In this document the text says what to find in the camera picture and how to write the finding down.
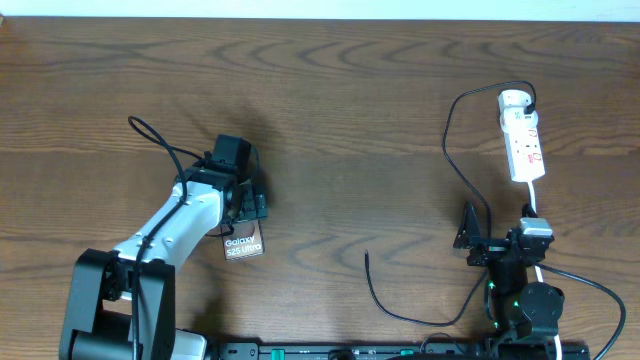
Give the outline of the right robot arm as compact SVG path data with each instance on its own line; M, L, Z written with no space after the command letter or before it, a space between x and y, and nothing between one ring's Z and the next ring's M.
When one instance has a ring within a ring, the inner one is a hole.
M528 270L545 259L554 241L550 224L530 206L516 227L502 238L483 236L474 207L463 207L453 246L467 249L467 264L488 270L488 291L497 330L484 341L495 359L562 359L559 319L565 296L543 280L528 278Z

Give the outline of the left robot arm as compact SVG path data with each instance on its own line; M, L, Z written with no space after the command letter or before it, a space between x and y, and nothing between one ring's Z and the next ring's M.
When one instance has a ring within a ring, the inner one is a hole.
M228 237L266 215L264 190L252 178L185 170L166 203L128 240L77 259L60 358L216 358L206 336L176 326L176 274L216 228Z

